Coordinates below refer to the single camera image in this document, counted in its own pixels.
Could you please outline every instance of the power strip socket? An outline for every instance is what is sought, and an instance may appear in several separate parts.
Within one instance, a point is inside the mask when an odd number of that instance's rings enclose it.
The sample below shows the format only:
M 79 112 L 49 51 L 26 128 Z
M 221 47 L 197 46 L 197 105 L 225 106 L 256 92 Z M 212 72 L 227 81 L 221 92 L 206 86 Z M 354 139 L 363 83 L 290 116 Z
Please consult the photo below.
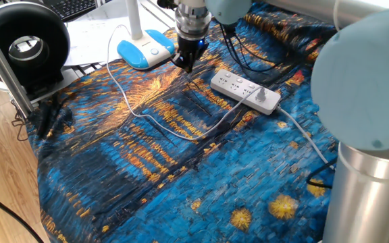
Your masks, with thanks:
M 226 70 L 220 70 L 211 80 L 212 89 L 236 101 L 241 101 L 258 87 L 258 84 Z M 280 101 L 280 94 L 265 88 L 266 99 L 262 101 L 256 98 L 259 92 L 261 89 L 255 91 L 242 103 L 266 115 L 271 115 Z

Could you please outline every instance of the black wire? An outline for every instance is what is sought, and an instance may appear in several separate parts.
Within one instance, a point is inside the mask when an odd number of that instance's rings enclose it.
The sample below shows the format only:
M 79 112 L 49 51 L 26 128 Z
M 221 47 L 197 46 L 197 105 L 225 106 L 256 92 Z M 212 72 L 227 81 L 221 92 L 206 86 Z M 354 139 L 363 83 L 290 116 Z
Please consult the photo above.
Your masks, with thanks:
M 245 49 L 250 55 L 252 55 L 253 57 L 256 57 L 257 59 L 260 59 L 260 60 L 262 60 L 262 61 L 274 62 L 274 61 L 268 60 L 268 59 L 266 59 L 266 58 L 264 58 L 264 57 L 261 57 L 261 56 L 259 56 L 259 55 L 254 54 L 252 51 L 250 51 L 250 50 L 242 43 L 242 41 L 241 41 L 241 39 L 240 39 L 239 36 L 235 35 L 235 38 L 236 38 L 236 40 L 238 41 L 238 43 L 240 44 L 240 46 L 241 46 L 242 48 L 244 48 L 244 49 Z
M 0 209 L 6 212 L 8 215 L 12 216 L 15 220 L 17 220 L 22 226 L 25 227 L 26 230 L 30 232 L 30 234 L 35 238 L 35 240 L 39 243 L 43 243 L 40 236 L 28 225 L 19 215 L 14 213 L 11 209 L 7 208 L 4 204 L 0 202 Z
M 322 165 L 320 168 L 316 169 L 315 171 L 313 171 L 312 173 L 310 173 L 309 176 L 307 176 L 307 179 L 306 179 L 306 183 L 308 183 L 308 185 L 312 185 L 312 186 L 317 186 L 317 187 L 320 187 L 320 188 L 328 188 L 328 189 L 332 189 L 332 186 L 330 185 L 324 185 L 324 184 L 320 184 L 320 183 L 316 183 L 316 182 L 312 182 L 311 179 L 315 176 L 317 176 L 319 173 L 321 173 L 322 171 L 330 168 L 331 165 L 337 163 L 337 159 L 333 160 L 333 161 L 330 161 L 328 163 L 326 163 L 325 165 Z
M 264 70 L 254 70 L 252 69 L 247 61 L 246 61 L 246 64 L 247 66 L 244 66 L 244 64 L 242 64 L 239 56 L 238 56 L 238 53 L 236 52 L 235 50 L 235 47 L 234 47 L 234 44 L 232 43 L 232 40 L 231 38 L 233 36 L 236 36 L 236 35 L 232 35 L 232 36 L 227 36 L 225 31 L 224 31 L 224 27 L 220 24 L 220 29 L 222 31 L 222 34 L 223 34 L 223 37 L 224 37 L 224 41 L 225 41 L 225 44 L 226 44 L 226 47 L 228 48 L 229 50 L 229 53 L 230 53 L 230 56 L 233 58 L 233 60 L 240 66 L 240 68 L 242 69 L 242 71 L 244 72 L 244 74 L 246 74 L 247 76 L 249 76 L 244 70 L 248 70 L 248 71 L 252 71 L 252 72 L 256 72 L 256 73 L 259 73 L 259 74 L 264 74 L 264 75 L 269 75 L 269 74 L 265 74 L 265 72 L 268 72 L 272 69 L 274 69 L 275 67 L 277 67 L 278 65 L 280 65 L 281 63 L 277 63 L 277 64 L 274 64 L 273 66 L 267 68 L 267 69 L 264 69 Z

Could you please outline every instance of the wooden floor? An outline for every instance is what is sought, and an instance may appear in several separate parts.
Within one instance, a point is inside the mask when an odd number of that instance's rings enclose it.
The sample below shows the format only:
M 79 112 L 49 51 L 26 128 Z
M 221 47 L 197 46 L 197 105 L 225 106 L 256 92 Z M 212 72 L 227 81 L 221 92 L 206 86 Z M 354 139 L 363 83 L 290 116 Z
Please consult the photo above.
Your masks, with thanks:
M 40 222 L 37 160 L 28 141 L 16 140 L 19 127 L 11 126 L 15 113 L 8 94 L 0 91 L 0 201 L 28 222 L 45 242 L 49 242 Z M 21 137 L 26 137 L 24 128 Z M 6 242 L 36 241 L 0 209 L 0 243 Z

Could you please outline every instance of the blue and white device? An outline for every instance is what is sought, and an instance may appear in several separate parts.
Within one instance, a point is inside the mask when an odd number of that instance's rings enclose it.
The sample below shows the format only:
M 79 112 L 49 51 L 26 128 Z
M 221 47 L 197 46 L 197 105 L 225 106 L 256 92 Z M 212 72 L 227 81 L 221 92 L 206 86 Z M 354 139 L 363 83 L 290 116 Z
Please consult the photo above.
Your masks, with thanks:
M 137 70 L 147 70 L 169 59 L 175 52 L 174 43 L 156 30 L 142 31 L 137 0 L 126 0 L 131 39 L 123 40 L 117 52 Z
M 142 38 L 123 40 L 118 53 L 137 70 L 147 70 L 169 59 L 175 52 L 173 42 L 156 30 L 145 30 Z

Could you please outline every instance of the paper document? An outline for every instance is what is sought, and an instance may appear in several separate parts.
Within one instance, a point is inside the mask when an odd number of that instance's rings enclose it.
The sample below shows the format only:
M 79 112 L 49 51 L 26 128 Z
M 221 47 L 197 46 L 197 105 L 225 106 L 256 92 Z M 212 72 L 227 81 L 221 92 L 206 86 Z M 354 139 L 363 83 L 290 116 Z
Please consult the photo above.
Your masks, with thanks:
M 139 4 L 140 24 L 143 30 L 165 32 L 167 26 L 152 16 Z M 125 0 L 113 0 L 98 9 L 68 23 L 70 34 L 70 54 L 65 66 L 100 63 L 106 61 L 107 44 L 116 26 L 123 24 L 130 30 L 130 22 Z M 124 27 L 113 35 L 109 48 L 109 61 L 121 59 L 117 52 L 118 44 L 130 35 Z

